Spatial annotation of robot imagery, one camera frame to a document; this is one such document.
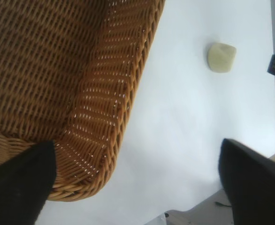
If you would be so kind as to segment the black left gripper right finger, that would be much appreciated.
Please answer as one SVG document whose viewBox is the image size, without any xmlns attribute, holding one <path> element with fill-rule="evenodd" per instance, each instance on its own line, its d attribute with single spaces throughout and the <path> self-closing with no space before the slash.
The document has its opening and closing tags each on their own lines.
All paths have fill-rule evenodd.
<svg viewBox="0 0 275 225">
<path fill-rule="evenodd" d="M 224 139 L 218 163 L 236 225 L 275 225 L 275 162 Z"/>
</svg>

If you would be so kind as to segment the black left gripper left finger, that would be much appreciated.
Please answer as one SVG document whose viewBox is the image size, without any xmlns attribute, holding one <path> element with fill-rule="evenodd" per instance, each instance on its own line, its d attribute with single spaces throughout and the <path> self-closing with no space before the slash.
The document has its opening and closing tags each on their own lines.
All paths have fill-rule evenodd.
<svg viewBox="0 0 275 225">
<path fill-rule="evenodd" d="M 35 144 L 0 165 L 0 225 L 33 225 L 56 179 L 52 141 Z"/>
</svg>

